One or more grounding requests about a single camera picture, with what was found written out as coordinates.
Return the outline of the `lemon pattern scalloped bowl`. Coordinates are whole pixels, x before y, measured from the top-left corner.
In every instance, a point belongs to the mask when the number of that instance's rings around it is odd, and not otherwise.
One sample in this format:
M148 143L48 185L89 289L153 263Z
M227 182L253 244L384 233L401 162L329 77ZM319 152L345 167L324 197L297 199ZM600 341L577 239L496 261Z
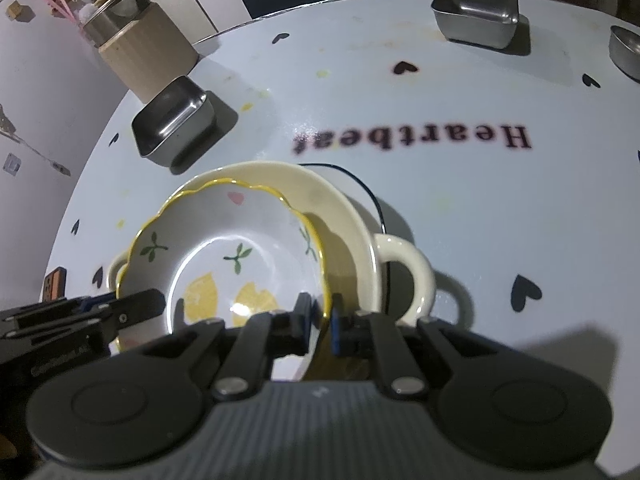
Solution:
M206 318L232 327L256 313L290 310L311 296L314 324L331 309L316 229L282 193L231 178L182 191L137 232L110 269L117 297L159 290L165 311L123 330L125 351Z

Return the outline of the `cream two-handled ceramic bowl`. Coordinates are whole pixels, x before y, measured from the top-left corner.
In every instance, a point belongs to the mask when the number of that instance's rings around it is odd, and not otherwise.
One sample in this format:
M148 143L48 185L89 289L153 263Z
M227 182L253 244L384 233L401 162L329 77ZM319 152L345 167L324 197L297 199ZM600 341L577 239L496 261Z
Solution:
M413 297L402 322L431 311L436 283L416 246L367 226L333 183L286 162L239 162L179 188L112 264L108 284L119 297L155 289L162 313L122 330L130 350L206 318L240 327L257 313L292 310L303 292L319 336L332 298L352 310L382 310L383 266L402 264Z

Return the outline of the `orange phone on table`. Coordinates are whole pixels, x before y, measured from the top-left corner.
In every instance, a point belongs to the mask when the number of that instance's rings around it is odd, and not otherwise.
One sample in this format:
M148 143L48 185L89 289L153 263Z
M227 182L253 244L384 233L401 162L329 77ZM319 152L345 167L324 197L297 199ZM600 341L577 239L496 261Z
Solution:
M66 269L58 266L46 275L43 281L42 300L54 301L65 296Z

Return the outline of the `steel square tray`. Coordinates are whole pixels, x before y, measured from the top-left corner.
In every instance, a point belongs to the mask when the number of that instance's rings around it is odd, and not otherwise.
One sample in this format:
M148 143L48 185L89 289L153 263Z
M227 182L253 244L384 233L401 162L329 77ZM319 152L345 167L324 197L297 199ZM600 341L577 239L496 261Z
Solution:
M139 155L169 167L216 122L206 91L180 76L134 116L131 129Z
M449 41L503 50L512 41L518 0L433 0L436 24Z

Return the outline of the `white kitchen cabinet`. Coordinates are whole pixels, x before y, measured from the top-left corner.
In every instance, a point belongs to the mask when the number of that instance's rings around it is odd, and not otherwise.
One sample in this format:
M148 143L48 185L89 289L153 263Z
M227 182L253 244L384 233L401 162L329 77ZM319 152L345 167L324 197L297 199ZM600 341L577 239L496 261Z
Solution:
M217 33L217 29L198 0L151 0L157 3L191 44Z

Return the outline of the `small round steel bowl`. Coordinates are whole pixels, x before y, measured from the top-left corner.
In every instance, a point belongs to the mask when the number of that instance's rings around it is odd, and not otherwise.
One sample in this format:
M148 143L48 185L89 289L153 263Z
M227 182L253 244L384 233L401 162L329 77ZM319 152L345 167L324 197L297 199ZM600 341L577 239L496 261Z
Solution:
M625 27L612 25L608 54L611 61L626 76L640 80L640 36Z

